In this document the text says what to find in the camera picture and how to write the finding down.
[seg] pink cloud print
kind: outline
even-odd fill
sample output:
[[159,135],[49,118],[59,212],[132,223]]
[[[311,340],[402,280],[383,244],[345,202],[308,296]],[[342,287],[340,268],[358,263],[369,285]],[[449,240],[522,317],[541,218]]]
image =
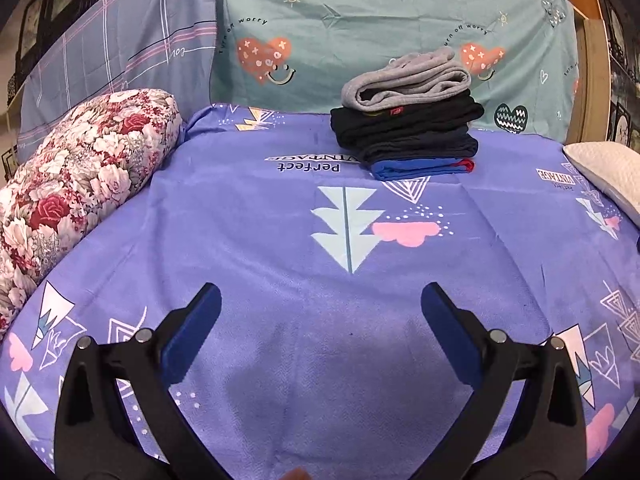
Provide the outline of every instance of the pink cloud print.
[[11,371],[22,370],[28,372],[33,366],[33,357],[29,354],[20,338],[13,332],[9,334],[9,357],[11,358]]
[[620,231],[620,217],[618,215],[612,216],[611,218],[605,218],[604,223],[609,227],[613,227],[616,231]]
[[385,242],[395,240],[403,247],[419,247],[427,236],[440,232],[436,222],[376,222],[371,229]]
[[607,449],[609,427],[615,416],[616,413],[611,404],[605,404],[598,413],[593,415],[587,426],[587,458],[595,458]]

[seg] orange heart print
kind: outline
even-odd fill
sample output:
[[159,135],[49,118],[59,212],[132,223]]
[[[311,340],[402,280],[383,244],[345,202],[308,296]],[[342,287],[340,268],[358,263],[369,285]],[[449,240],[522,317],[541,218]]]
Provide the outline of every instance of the orange heart print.
[[460,47],[460,59],[472,75],[480,75],[494,67],[505,54],[501,46],[491,50],[477,43],[465,43]]
[[267,43],[255,38],[242,38],[236,43],[236,52],[240,66],[263,84],[267,74],[289,58],[291,42],[287,38],[273,38]]

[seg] gray folded pants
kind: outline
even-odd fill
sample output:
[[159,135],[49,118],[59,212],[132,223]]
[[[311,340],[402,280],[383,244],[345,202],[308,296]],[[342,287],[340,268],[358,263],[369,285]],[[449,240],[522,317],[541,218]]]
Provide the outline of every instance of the gray folded pants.
[[[453,59],[451,47],[406,54],[375,72],[366,72],[342,87],[342,106],[377,112],[403,105],[441,101],[471,85],[468,70]],[[365,90],[369,99],[363,99]]]

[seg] blue folded clothes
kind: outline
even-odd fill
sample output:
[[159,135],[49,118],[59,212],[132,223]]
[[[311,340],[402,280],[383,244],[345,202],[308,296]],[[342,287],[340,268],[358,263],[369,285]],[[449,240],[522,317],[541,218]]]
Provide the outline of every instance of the blue folded clothes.
[[470,158],[411,158],[379,160],[369,169],[377,180],[402,180],[447,173],[469,173],[474,166]]

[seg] metal screw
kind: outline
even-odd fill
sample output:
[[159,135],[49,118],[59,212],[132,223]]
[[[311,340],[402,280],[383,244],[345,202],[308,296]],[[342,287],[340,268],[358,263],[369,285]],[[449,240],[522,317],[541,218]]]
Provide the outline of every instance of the metal screw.
[[507,341],[507,334],[499,328],[491,330],[491,332],[489,332],[489,337],[496,343],[504,343]]
[[151,336],[154,334],[154,331],[150,328],[141,328],[136,332],[134,338],[139,343],[146,343],[151,339]]
[[78,339],[76,346],[79,349],[84,350],[85,348],[88,348],[90,344],[91,344],[91,338],[87,335],[83,335],[80,339]]
[[553,336],[549,342],[556,350],[562,350],[564,348],[564,341],[562,341],[558,336]]

